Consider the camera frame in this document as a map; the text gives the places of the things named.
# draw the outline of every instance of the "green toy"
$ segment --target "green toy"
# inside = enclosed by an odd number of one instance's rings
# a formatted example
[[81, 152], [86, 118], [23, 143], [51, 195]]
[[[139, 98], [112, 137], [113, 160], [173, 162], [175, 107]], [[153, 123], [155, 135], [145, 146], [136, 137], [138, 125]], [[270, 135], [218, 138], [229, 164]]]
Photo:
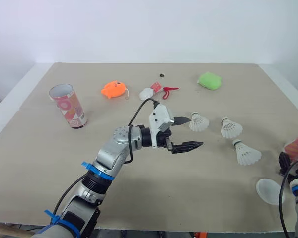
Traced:
[[221, 77], [213, 73], [206, 72], [199, 77], [197, 83], [207, 89], [217, 90], [221, 86], [221, 80]]

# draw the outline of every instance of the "table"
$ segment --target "table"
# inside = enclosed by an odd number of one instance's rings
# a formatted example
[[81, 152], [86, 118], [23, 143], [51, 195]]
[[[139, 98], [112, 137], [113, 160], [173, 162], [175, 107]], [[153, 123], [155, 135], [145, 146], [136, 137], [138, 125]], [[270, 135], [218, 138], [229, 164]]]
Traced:
[[[197, 85], [212, 72], [223, 78], [217, 91]], [[35, 87], [0, 133], [0, 222], [45, 225], [45, 209], [53, 210], [64, 190], [85, 172], [114, 129], [128, 123], [140, 104], [138, 93], [155, 81], [179, 87], [167, 100], [156, 95], [175, 116], [198, 111], [210, 120], [207, 130], [192, 132], [188, 124], [172, 127], [171, 140], [205, 144], [186, 154], [145, 148], [134, 153], [108, 190], [98, 227], [156, 231], [280, 231], [278, 208], [256, 193], [261, 178], [280, 182], [278, 154], [298, 136], [298, 110], [255, 64], [91, 64], [56, 63], [32, 82]], [[130, 99], [108, 100], [100, 94], [113, 80], [127, 84]], [[73, 130], [50, 101], [59, 83], [73, 85], [88, 118]], [[134, 125], [148, 123], [146, 105]], [[237, 163], [232, 141], [221, 137], [221, 117], [243, 125], [240, 139], [260, 150], [252, 166]], [[294, 198], [286, 192], [284, 217], [293, 229]]]

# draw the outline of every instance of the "white wall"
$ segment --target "white wall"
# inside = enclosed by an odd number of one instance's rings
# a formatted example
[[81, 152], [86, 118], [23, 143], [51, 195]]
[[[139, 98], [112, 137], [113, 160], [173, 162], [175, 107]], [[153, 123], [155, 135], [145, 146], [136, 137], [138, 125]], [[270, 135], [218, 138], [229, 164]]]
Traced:
[[273, 63], [298, 87], [298, 0], [0, 0], [0, 97], [54, 61]]

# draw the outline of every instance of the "shuttlecock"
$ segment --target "shuttlecock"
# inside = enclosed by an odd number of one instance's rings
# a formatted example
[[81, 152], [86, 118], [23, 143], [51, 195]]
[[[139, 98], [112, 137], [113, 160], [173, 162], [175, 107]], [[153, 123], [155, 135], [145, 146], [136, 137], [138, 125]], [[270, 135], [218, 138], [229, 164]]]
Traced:
[[191, 121], [189, 127], [192, 131], [204, 131], [209, 126], [209, 120], [201, 116], [197, 112], [191, 114]]
[[221, 135], [226, 139], [232, 139], [242, 133], [243, 127], [231, 121], [229, 118], [222, 118]]
[[233, 146], [236, 149], [237, 161], [240, 165], [254, 164], [262, 157], [262, 153], [260, 151], [250, 148], [241, 140], [234, 140]]

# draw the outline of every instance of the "white plate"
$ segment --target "white plate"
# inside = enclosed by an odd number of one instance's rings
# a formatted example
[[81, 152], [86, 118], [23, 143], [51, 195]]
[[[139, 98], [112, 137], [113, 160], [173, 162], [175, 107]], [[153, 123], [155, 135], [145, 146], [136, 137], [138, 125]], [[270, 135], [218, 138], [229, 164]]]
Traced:
[[260, 198], [271, 205], [278, 205], [280, 186], [275, 181], [269, 178], [262, 178], [256, 184], [256, 191]]

